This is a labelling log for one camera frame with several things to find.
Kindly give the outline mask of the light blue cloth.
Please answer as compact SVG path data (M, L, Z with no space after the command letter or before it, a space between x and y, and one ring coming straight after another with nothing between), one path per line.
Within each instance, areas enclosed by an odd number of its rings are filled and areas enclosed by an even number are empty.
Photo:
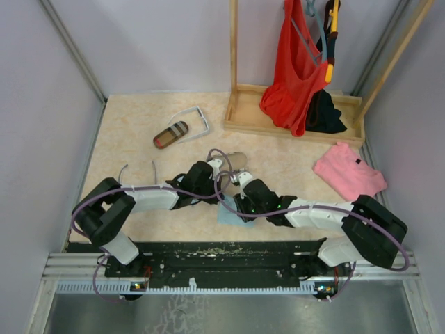
M237 210L233 197L225 196L224 203L231 209L235 211ZM242 217L237 216L235 213L229 211L221 203L218 204L217 222L220 225L232 225L244 228L253 228L255 225L254 221L245 222Z

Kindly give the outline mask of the map print glasses case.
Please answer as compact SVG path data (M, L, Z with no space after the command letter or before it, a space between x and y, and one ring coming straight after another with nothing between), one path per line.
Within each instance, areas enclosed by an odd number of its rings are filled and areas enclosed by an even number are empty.
M207 157L207 161L210 159L222 159L224 164L221 170L232 170L235 173L240 173L242 171L248 170L248 158L244 152L231 152L228 154L221 154L218 152L212 152L212 154Z

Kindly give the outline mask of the blue-grey sunglasses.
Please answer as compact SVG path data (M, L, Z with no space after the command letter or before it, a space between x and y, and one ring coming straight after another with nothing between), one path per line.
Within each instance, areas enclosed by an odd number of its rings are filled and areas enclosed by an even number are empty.
M123 167L121 167L120 172L118 173L118 182L122 183L122 174L125 171L126 168L128 168L128 164L123 165ZM154 184L158 184L158 173L157 173L157 169L156 169L156 163L155 160L152 160L152 170L153 170L153 176L154 176Z

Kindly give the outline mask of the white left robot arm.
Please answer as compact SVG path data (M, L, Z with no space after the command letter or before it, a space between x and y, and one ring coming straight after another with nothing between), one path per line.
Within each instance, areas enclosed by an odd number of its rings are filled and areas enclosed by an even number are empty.
M123 186L115 178L103 179L72 212L72 222L80 227L93 246L113 256L120 268L137 276L144 267L144 258L122 231L131 214L153 209L175 210L195 202L216 204L220 180L216 175L223 166L221 159L198 161L186 174L154 186Z

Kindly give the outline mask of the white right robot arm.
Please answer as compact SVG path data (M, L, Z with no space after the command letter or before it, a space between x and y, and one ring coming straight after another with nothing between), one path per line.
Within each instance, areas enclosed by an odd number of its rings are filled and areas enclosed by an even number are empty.
M327 275L345 262L366 260L392 270L407 234L407 226L377 200L360 195L352 202L326 204L297 196L279 196L266 184L244 172L238 177L236 209L245 222L264 217L275 226L314 228L338 233L326 238L311 257L311 269Z

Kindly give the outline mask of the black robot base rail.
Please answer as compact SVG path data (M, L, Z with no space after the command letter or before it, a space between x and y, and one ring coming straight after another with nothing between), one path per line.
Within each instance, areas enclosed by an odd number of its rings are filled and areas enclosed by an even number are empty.
M63 275L93 278L91 292L142 294L333 295L347 278L386 270L364 260L333 267L317 256L319 241L144 242L135 262L124 265L88 244L62 254Z

